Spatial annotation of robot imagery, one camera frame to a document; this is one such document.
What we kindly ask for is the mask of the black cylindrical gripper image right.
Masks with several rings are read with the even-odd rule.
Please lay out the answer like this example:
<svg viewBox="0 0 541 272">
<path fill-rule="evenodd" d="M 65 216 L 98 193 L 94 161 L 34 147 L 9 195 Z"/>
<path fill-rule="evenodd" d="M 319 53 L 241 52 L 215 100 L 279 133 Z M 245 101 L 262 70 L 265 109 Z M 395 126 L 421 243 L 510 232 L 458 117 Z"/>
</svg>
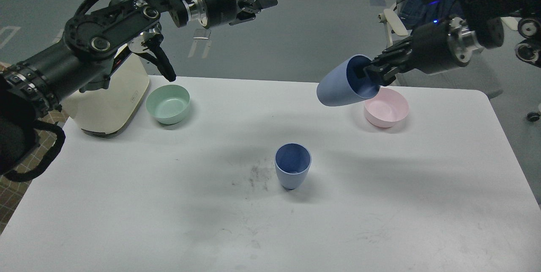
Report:
<svg viewBox="0 0 541 272">
<path fill-rule="evenodd" d="M 417 69 L 434 75 L 467 66 L 475 52 L 484 47 L 465 19 L 452 17 L 415 29 L 408 37 L 394 42 L 358 69 L 358 79 L 371 85 L 388 86 L 398 74 Z"/>
</svg>

